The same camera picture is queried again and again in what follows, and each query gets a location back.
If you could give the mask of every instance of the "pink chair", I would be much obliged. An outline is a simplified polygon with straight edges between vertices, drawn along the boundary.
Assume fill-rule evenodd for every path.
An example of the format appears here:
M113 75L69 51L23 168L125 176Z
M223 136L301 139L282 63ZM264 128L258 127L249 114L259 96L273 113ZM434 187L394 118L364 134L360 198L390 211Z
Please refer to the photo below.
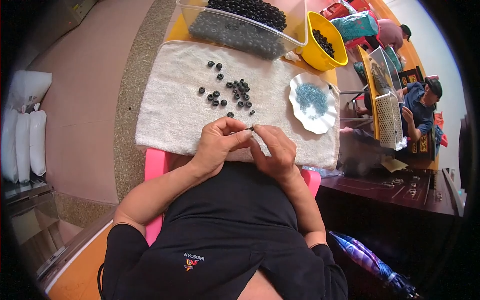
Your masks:
M370 16L372 16L374 19L375 19L375 22L377 23L377 26L378 26L378 34L376 35L376 38L377 38L377 41L378 43L380 44L380 46L385 49L385 46L382 44L382 42L380 41L380 26L378 24L378 20L377 20L377 17L375 17L375 14L372 12L372 11L368 11L368 14ZM354 47L356 47L357 45L367 45L368 49L370 51L374 51L375 49L373 49L373 47L367 42L367 40L365 39L364 36L362 37L359 37L359 38L355 38L351 41L348 41L347 43L345 43L345 48L346 49L352 49Z
M148 148L145 155L145 181L161 176L168 172L169 153L163 150ZM312 195L315 197L318 188L320 187L321 177L318 172L302 169L301 175L307 183ZM155 220L146 226L145 239L148 246L151 246L156 240L160 230L162 229L163 214L158 216Z

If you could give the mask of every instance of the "umbrella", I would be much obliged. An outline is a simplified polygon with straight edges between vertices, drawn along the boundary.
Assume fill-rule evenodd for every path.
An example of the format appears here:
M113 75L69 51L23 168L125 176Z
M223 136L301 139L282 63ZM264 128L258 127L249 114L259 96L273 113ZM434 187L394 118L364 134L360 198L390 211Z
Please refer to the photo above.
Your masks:
M346 255L365 270L392 286L395 292L405 294L407 299L422 299L421 296L415 293L415 287L408 282L405 276L392 271L387 264L382 262L365 245L347 235L333 231L329 233L335 238L335 241Z

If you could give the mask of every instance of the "hand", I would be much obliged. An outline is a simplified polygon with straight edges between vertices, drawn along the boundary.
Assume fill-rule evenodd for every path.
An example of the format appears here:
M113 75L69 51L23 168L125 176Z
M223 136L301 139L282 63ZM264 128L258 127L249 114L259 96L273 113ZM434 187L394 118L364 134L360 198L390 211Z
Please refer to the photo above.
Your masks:
M250 139L250 151L260 171L273 177L280 184L287 183L294 176L300 174L299 169L295 166L297 146L280 128L258 124L255 124L253 128L272 155L266 157L258 142Z
M413 123L413 113L405 106L402 107L402 116L408 124Z
M223 167L230 151L248 148L251 130L241 121L223 117L215 120L202 129L195 156L190 161L198 176L203 180L217 175Z

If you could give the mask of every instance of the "white towel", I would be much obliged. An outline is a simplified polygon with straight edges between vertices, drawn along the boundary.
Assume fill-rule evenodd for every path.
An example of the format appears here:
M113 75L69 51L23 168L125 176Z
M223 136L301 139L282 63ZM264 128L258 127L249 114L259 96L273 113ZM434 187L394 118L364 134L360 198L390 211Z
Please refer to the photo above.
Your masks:
M223 64L221 71L208 67L212 60ZM297 145L297 165L334 169L339 149L339 116L324 134L303 128L293 115L288 99L290 80L304 69L281 60L266 61L247 53L213 45L169 41L160 46L138 115L135 142L139 148L153 147L168 152L194 155L204 125L226 116L229 111L247 127L253 123L280 127ZM222 73L225 78L217 79ZM237 106L228 81L243 78L249 84L251 109ZM201 95L198 89L204 87ZM227 106L212 106L207 95L218 90ZM339 112L339 92L333 89ZM262 150L269 155L263 141L254 133ZM250 149L228 155L229 161L252 162Z

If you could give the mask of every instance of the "black cap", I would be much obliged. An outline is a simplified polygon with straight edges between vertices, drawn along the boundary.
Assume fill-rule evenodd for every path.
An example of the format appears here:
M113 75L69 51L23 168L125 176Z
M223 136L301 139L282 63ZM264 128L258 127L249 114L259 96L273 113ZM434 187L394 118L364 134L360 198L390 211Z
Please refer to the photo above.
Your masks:
M425 82L430 87L430 90L435 95L437 95L438 98L440 99L440 97L443 94L442 85L440 84L440 81L438 81L437 79L430 79L430 78L425 77Z
M401 24L400 25L400 28L402 28L402 31L404 34L407 35L407 41L409 42L410 41L410 37L412 36L412 31L410 30L410 28L405 25L405 24Z

